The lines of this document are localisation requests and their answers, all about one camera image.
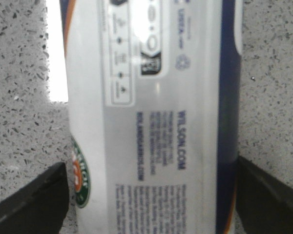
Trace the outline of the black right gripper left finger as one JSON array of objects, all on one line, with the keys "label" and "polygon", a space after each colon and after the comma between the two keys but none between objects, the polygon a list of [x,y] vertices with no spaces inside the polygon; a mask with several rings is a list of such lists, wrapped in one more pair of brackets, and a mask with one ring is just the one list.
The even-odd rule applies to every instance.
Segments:
[{"label": "black right gripper left finger", "polygon": [[58,162],[0,202],[0,234],[58,234],[68,209],[66,165]]}]

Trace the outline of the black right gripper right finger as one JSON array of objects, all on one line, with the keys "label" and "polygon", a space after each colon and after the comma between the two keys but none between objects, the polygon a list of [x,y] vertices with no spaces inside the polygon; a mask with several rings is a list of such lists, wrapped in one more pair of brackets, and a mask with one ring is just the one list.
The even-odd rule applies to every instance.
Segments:
[{"label": "black right gripper right finger", "polygon": [[293,188],[238,159],[237,212],[248,234],[293,234]]}]

